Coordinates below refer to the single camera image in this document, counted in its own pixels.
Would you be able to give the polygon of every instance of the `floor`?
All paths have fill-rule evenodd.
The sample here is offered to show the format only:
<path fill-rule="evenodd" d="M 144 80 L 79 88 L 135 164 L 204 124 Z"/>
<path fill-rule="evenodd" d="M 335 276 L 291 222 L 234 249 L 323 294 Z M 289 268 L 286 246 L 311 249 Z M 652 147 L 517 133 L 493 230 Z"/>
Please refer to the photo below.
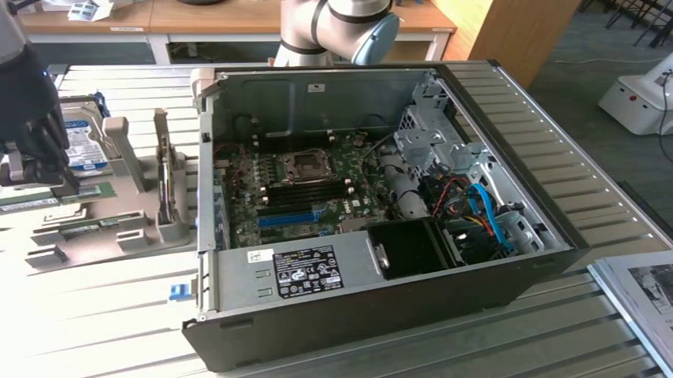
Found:
<path fill-rule="evenodd" d="M 600 2 L 576 14 L 529 92 L 612 178 L 630 184 L 673 225 L 673 163 L 661 153 L 657 137 L 633 135 L 597 105 L 618 76 L 644 74 L 657 63 L 556 63 L 594 58 L 646 61 L 670 54 L 672 41 L 657 49 L 648 46 L 653 35 L 633 47 L 644 27 L 632 30 L 632 21 L 622 17 L 606 30 L 609 17 Z M 664 140 L 673 154 L 673 135 Z"/>

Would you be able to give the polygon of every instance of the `desk leg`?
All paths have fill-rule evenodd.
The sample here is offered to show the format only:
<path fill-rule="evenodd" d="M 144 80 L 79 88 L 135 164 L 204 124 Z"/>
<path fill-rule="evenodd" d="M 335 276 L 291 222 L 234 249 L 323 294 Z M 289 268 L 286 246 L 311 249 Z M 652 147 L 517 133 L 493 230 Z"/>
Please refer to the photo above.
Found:
<path fill-rule="evenodd" d="M 443 59 L 443 51 L 449 44 L 449 36 L 451 33 L 437 33 L 430 43 L 429 53 L 425 56 L 426 61 L 441 61 Z"/>
<path fill-rule="evenodd" d="M 171 55 L 168 54 L 168 35 L 148 34 L 147 44 L 150 45 L 151 54 L 155 56 L 155 64 L 171 65 Z"/>

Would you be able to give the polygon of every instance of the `metal table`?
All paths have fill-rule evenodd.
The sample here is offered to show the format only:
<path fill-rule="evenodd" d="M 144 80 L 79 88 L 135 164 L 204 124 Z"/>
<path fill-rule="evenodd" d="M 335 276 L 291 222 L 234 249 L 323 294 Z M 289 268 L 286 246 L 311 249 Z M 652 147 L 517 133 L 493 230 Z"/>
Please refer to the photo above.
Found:
<path fill-rule="evenodd" d="M 67 269 L 27 278 L 42 298 L 24 312 L 39 321 L 15 327 L 36 337 L 24 340 L 27 376 L 662 376 L 585 266 L 604 256 L 668 250 L 673 242 L 510 76 L 485 61 L 447 65 L 594 246 L 562 276 L 505 308 L 215 375 L 180 334 L 194 303 L 166 303 L 171 284 L 196 274 L 192 253 Z M 151 114 L 166 107 L 171 140 L 195 161 L 190 71 L 72 67 L 58 83 L 63 94 L 106 94 L 111 114 L 130 119 L 140 156 L 154 154 Z M 188 180 L 195 215 L 194 169 Z"/>

